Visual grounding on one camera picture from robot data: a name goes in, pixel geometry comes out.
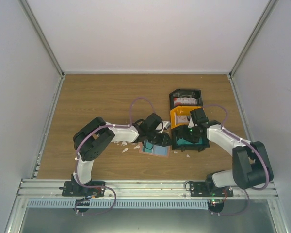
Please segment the teal credit card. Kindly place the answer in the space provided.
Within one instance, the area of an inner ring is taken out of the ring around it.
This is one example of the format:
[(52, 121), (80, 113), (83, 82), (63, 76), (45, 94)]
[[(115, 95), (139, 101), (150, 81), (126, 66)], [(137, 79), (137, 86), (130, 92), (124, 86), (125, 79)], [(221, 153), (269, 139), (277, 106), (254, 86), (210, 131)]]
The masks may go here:
[(154, 145), (147, 140), (142, 143), (142, 152), (152, 154)]

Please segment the white red card orange bin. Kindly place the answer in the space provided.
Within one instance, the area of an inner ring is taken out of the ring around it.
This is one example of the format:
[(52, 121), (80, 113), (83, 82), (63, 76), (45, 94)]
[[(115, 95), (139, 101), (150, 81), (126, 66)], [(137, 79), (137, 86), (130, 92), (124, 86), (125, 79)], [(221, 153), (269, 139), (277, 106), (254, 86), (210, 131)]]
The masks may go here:
[(177, 115), (175, 114), (175, 124), (189, 124), (187, 117), (190, 115)]

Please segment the pink clear card holder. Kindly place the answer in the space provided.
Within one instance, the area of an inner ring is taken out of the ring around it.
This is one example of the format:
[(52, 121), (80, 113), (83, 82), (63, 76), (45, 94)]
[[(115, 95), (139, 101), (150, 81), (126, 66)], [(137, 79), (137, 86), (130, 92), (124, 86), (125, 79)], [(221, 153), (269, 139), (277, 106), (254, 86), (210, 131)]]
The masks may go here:
[(163, 158), (167, 158), (169, 156), (170, 148), (171, 148), (170, 146), (163, 147), (163, 146), (154, 145), (152, 154), (149, 154), (149, 153), (142, 152), (142, 142), (139, 143), (139, 146), (140, 146), (139, 148), (140, 154), (153, 155), (153, 156), (158, 156), (158, 157), (163, 157)]

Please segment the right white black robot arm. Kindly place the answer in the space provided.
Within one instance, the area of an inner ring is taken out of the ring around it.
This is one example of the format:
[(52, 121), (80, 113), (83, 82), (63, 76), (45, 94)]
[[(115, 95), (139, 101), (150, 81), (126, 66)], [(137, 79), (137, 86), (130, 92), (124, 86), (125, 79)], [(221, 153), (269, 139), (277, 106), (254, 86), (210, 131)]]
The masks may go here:
[(264, 190), (273, 180), (274, 174), (265, 145), (251, 142), (232, 133), (216, 120), (210, 121), (203, 108), (190, 111), (190, 122), (185, 127), (184, 139), (197, 142), (206, 137), (225, 150), (232, 157), (232, 169), (207, 175), (205, 191), (215, 197), (225, 187), (237, 186)]

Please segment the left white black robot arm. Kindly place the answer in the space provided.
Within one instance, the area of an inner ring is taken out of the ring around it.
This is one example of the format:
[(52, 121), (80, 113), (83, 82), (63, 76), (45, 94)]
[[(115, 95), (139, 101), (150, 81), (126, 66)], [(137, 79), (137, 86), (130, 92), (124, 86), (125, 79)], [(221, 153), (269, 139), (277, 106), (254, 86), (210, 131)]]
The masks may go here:
[(129, 125), (111, 124), (101, 117), (96, 117), (73, 136), (76, 152), (76, 166), (71, 179), (75, 182), (73, 190), (79, 196), (85, 196), (90, 192), (89, 182), (92, 181), (91, 172), (94, 160), (111, 142), (143, 143), (147, 141), (155, 146), (168, 147), (172, 145), (172, 139), (165, 132), (169, 126), (169, 121), (162, 121), (155, 113)]

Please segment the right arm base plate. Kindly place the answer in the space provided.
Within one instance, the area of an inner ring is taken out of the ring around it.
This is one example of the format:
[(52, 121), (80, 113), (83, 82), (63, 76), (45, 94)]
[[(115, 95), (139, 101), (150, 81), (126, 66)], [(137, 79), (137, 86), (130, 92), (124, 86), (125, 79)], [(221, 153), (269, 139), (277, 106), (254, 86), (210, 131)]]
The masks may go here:
[(202, 181), (186, 181), (184, 189), (190, 192), (191, 197), (225, 198), (234, 196), (229, 187), (209, 187), (206, 182)]

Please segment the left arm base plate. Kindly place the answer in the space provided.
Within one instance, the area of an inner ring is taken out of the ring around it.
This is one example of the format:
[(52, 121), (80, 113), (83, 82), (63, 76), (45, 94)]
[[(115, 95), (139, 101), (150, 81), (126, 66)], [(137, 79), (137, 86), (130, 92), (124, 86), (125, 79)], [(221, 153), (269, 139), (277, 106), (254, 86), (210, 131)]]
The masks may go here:
[(75, 180), (64, 182), (62, 187), (59, 187), (59, 190), (62, 190), (62, 196), (64, 197), (103, 197), (105, 186), (103, 181), (90, 181), (86, 186), (98, 186), (98, 188), (85, 188), (77, 184)]

